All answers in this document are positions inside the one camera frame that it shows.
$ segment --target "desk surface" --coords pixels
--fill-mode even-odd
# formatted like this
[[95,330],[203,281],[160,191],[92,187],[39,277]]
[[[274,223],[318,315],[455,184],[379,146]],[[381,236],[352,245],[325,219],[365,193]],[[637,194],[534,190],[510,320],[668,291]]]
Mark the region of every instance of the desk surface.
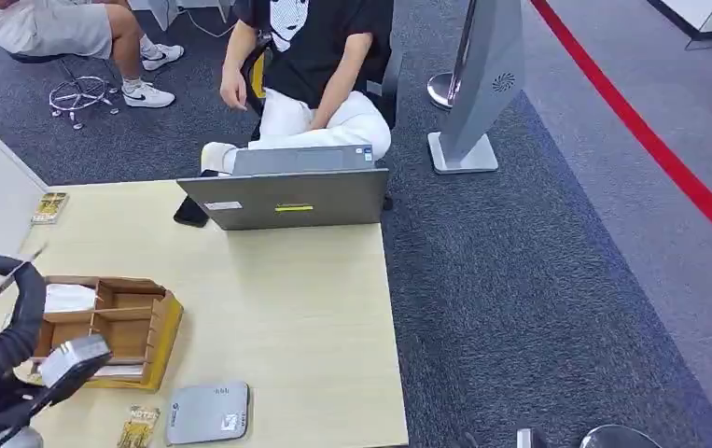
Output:
[[[128,407],[185,385],[252,387],[241,447],[408,443],[379,225],[224,232],[175,224],[174,182],[62,188],[60,222],[32,230],[44,275],[145,277],[185,306],[161,391],[82,389],[42,412],[46,446],[116,446]],[[11,298],[0,300],[0,328]]]

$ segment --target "gray shorts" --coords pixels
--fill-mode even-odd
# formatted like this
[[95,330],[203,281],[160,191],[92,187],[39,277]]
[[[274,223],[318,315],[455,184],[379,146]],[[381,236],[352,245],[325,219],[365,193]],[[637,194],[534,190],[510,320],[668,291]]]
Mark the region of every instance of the gray shorts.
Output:
[[105,5],[48,0],[48,7],[35,9],[35,46],[25,54],[49,56],[77,54],[93,58],[111,57],[111,24]]

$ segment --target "graphic print t-shirt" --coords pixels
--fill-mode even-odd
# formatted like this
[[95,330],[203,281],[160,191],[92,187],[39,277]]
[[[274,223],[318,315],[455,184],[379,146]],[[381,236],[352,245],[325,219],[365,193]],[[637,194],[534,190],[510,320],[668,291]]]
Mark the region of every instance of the graphic print t-shirt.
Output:
[[[234,10],[249,26],[271,29],[273,56],[265,87],[316,109],[342,60],[347,37],[387,33],[377,29],[381,1],[237,0]],[[359,77],[355,90],[365,89],[366,81]]]

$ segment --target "gray laptop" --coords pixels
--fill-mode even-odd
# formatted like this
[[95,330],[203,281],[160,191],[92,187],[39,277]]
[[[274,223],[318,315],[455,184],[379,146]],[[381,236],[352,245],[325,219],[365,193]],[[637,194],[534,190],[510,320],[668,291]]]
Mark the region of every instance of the gray laptop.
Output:
[[371,147],[240,151],[233,172],[177,181],[228,231],[377,223],[388,182]]

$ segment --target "red stripe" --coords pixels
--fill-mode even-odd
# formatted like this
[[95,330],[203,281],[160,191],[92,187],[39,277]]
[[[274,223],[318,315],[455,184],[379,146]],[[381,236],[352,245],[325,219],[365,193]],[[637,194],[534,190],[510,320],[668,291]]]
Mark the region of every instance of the red stripe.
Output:
[[567,52],[570,53],[570,56],[583,71],[583,74],[592,82],[600,95],[603,96],[603,99],[614,110],[614,113],[625,123],[625,126],[635,136],[636,140],[661,165],[661,168],[682,192],[691,198],[691,201],[699,210],[712,221],[712,191],[688,169],[688,166],[661,140],[661,137],[650,128],[641,118],[641,115],[622,96],[620,91],[614,87],[606,74],[600,70],[597,63],[570,33],[570,30],[567,29],[559,16],[556,15],[548,1],[531,0],[531,3],[537,8],[542,19],[551,27],[551,31],[553,31]]

